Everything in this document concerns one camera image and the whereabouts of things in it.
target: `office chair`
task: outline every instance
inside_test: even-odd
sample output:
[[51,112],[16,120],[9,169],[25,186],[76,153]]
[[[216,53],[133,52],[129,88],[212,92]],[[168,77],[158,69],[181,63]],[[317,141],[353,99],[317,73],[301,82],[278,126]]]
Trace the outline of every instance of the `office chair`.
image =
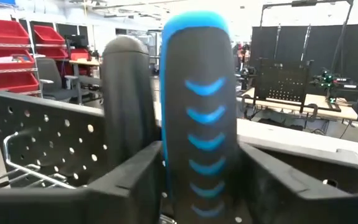
[[[69,102],[72,98],[81,94],[78,89],[66,90],[62,88],[62,81],[55,61],[51,58],[37,58],[37,69],[40,80],[40,89],[44,98]],[[74,85],[79,85],[78,77],[66,75],[65,78],[71,80]]]

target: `table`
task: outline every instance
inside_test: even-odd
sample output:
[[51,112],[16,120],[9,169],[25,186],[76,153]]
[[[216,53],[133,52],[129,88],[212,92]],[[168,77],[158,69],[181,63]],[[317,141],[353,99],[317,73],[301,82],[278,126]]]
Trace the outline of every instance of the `table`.
[[[246,91],[243,95],[249,95],[251,98],[255,95],[255,89],[251,88],[248,91]],[[269,102],[269,101],[263,101],[263,100],[256,100],[255,104],[259,107],[262,107],[263,110],[259,115],[261,115],[262,118],[270,118],[277,122],[283,122],[285,125],[300,125],[304,126],[306,124],[306,128],[309,129],[322,129],[327,135],[332,135],[335,131],[337,121],[340,119],[348,119],[351,121],[357,120],[357,113],[353,110],[352,107],[347,103],[347,101],[343,98],[339,98],[338,100],[340,102],[337,102],[338,107],[341,109],[341,112],[337,111],[330,111],[330,110],[322,110],[318,109],[317,117],[319,119],[316,119],[313,122],[305,122],[305,119],[307,115],[311,116],[313,113],[312,108],[303,108],[302,114],[300,114],[300,104],[299,106],[293,106],[293,105],[286,105],[282,102],[286,102],[284,100],[276,100],[276,99],[269,99],[269,100],[275,100],[277,103]],[[239,108],[241,108],[243,105],[241,104],[242,98],[237,98],[237,105],[238,110],[237,114],[241,115],[242,112],[239,111]],[[249,106],[253,104],[253,99],[245,99],[245,103]],[[325,96],[320,95],[312,95],[307,94],[306,99],[304,101],[305,105],[309,105],[311,103],[316,104],[319,108],[329,108],[328,104],[326,103]]]
[[[161,122],[161,104],[154,102],[155,117]],[[249,144],[286,147],[294,146],[336,152],[337,149],[354,151],[358,154],[358,142],[295,131],[268,124],[261,124],[245,119],[237,119],[237,134],[242,141]]]
[[[69,63],[72,64],[73,67],[73,75],[76,77],[79,77],[79,65],[87,65],[87,66],[100,66],[100,62],[93,60],[93,61],[87,61],[87,60],[69,60]],[[77,85],[78,90],[78,104],[82,105],[82,94],[80,89],[80,84]]]

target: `red bin shelf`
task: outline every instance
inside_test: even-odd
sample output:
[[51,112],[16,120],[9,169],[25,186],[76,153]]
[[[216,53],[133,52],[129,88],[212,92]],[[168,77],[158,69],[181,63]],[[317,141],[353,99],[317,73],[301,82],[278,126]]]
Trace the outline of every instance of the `red bin shelf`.
[[48,26],[34,26],[36,42],[38,44],[64,44],[65,40],[53,28]]
[[88,59],[89,52],[86,49],[71,49],[71,60]]
[[29,44],[29,36],[19,22],[0,20],[0,44]]
[[38,54],[45,55],[48,58],[52,59],[64,59],[68,57],[68,54],[64,49],[53,49],[53,48],[37,48],[36,49]]
[[11,55],[22,55],[27,58],[28,62],[12,62],[0,63],[0,70],[7,69],[20,69],[20,68],[33,68],[35,61],[27,50],[0,50],[0,57],[8,57]]
[[22,93],[38,89],[39,83],[31,72],[0,74],[0,90]]

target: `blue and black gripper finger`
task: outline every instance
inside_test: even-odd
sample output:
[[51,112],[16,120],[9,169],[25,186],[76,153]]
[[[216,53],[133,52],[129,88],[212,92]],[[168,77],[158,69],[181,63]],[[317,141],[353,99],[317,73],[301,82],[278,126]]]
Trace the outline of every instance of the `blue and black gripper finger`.
[[179,223],[229,223],[228,176],[237,145],[235,77],[227,25],[187,12],[164,27],[160,64],[163,144]]

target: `perforated metal plate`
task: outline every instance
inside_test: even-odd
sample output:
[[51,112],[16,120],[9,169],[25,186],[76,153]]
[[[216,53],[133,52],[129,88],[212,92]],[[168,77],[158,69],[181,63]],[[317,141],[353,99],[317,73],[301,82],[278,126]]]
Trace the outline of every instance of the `perforated metal plate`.
[[259,99],[304,102],[308,75],[307,62],[260,59],[260,76],[255,96]]
[[[18,132],[9,143],[13,162],[40,165],[46,175],[58,172],[76,187],[113,168],[108,161],[114,152],[106,145],[103,122],[99,109],[0,92],[1,148],[6,136]],[[33,181],[29,178],[13,187]]]

